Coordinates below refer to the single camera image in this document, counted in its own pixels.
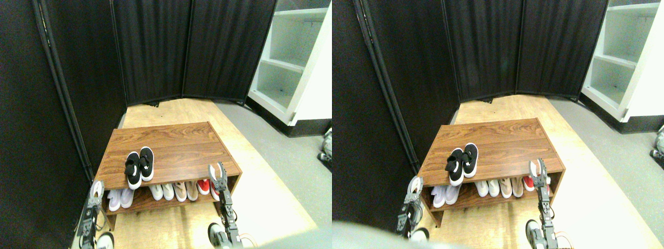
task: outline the black room divider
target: black room divider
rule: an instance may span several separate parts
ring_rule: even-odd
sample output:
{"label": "black room divider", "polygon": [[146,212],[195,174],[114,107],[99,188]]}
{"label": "black room divider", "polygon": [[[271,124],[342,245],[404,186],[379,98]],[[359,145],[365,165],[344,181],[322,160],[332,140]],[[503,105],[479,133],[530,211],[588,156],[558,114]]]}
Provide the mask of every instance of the black room divider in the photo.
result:
{"label": "black room divider", "polygon": [[90,186],[61,82],[37,1],[3,2],[0,16],[0,248],[67,248]]}
{"label": "black room divider", "polygon": [[190,1],[113,3],[127,105],[180,97]]}
{"label": "black room divider", "polygon": [[461,101],[514,93],[523,0],[444,3]]}
{"label": "black room divider", "polygon": [[517,92],[578,98],[608,1],[526,1]]}
{"label": "black room divider", "polygon": [[110,5],[41,0],[49,42],[93,175],[126,110]]}
{"label": "black room divider", "polygon": [[276,1],[193,4],[183,97],[244,102]]}
{"label": "black room divider", "polygon": [[348,0],[332,8],[340,37],[333,39],[335,146],[342,148],[332,166],[333,219],[392,231],[404,198],[395,193],[406,193],[459,107],[446,24],[436,18],[444,14],[435,1]]}

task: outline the red shoe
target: red shoe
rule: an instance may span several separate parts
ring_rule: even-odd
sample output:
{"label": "red shoe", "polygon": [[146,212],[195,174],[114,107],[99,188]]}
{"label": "red shoe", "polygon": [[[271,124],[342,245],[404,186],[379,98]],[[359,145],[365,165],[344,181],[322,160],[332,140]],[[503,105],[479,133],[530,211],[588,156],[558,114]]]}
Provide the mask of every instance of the red shoe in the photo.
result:
{"label": "red shoe", "polygon": [[523,186],[526,187],[528,192],[535,190],[533,179],[530,176],[523,177]]}
{"label": "red shoe", "polygon": [[210,180],[209,179],[199,180],[199,182],[196,183],[196,187],[199,189],[201,195],[207,195],[208,193],[210,193]]}

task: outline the floor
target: floor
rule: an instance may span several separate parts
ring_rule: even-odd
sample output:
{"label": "floor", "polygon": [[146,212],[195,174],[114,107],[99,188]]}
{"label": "floor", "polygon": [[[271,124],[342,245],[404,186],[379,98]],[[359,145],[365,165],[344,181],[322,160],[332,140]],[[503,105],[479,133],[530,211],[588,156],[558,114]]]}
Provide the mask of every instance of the floor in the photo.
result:
{"label": "floor", "polygon": [[[232,196],[241,234],[250,234],[263,245],[317,228],[268,162],[210,100],[171,100],[161,102],[158,108],[131,106],[122,125],[205,121],[210,122],[243,171]],[[163,208],[118,214],[113,235],[117,248],[212,248],[207,239],[207,227],[212,222],[220,223],[212,203]]]}
{"label": "floor", "polygon": [[551,104],[602,162],[620,189],[664,244],[664,170],[648,154],[655,132],[620,134],[582,104],[549,98]]}
{"label": "floor", "polygon": [[[662,248],[653,231],[582,139],[544,97],[516,95],[461,105],[455,124],[538,118],[566,166],[553,209],[556,231],[578,248]],[[446,211],[442,227],[424,215],[431,241],[470,248],[529,248],[524,225],[538,219],[536,199]],[[615,240],[608,236],[619,235]]]}
{"label": "floor", "polygon": [[270,164],[318,226],[332,221],[332,173],[316,156],[323,136],[289,138],[247,107],[216,106]]}

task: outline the wooden shoe rack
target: wooden shoe rack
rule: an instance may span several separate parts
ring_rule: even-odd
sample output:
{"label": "wooden shoe rack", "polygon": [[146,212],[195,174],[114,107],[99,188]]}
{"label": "wooden shoe rack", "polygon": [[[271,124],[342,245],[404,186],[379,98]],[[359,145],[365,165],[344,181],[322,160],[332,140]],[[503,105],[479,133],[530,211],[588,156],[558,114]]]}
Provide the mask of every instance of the wooden shoe rack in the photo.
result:
{"label": "wooden shoe rack", "polygon": [[[463,149],[466,143],[470,142],[476,144],[479,150],[477,173],[472,178],[463,179],[456,203],[434,208],[431,195],[434,186],[450,184],[448,172],[445,171],[447,158],[455,148]],[[549,187],[553,203],[562,176],[565,174],[565,166],[538,119],[443,125],[438,130],[418,174],[424,180],[422,201],[436,222],[436,226],[440,227],[445,210],[537,198],[536,192],[528,192],[525,189],[523,196],[519,198],[512,195],[506,199],[500,194],[496,197],[488,194],[486,197],[480,197],[474,182],[524,177],[529,175],[528,162],[533,161],[537,164],[538,158],[544,159],[548,176],[551,177]]]}
{"label": "wooden shoe rack", "polygon": [[[129,188],[124,175],[124,163],[130,152],[138,152],[143,146],[150,147],[155,154],[154,177],[148,182],[142,182],[140,188],[135,190],[129,208],[120,207],[111,212],[106,198],[108,191]],[[148,188],[150,185],[208,179],[208,165],[215,167],[215,173],[219,176],[220,171],[216,168],[219,161],[226,169],[228,186],[232,193],[242,171],[209,122],[115,129],[95,177],[96,180],[104,181],[106,193],[102,207],[106,211],[111,230],[115,229],[116,215],[123,212],[215,202],[217,213],[220,214],[219,202],[214,200],[211,194],[199,194],[196,201],[187,199],[179,202],[176,197],[170,201],[164,198],[155,201]]]}

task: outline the gray floor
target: gray floor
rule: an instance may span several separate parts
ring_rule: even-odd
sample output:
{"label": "gray floor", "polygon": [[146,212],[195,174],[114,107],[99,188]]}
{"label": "gray floor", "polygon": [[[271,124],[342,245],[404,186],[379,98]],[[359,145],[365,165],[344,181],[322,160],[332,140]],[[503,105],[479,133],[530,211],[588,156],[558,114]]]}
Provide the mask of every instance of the gray floor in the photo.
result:
{"label": "gray floor", "polygon": [[602,162],[664,245],[664,170],[648,155],[656,133],[623,135],[584,106],[567,99],[549,100]]}
{"label": "gray floor", "polygon": [[329,224],[332,173],[316,158],[323,137],[288,138],[248,108],[226,101],[215,103],[270,164],[313,221],[318,226]]}

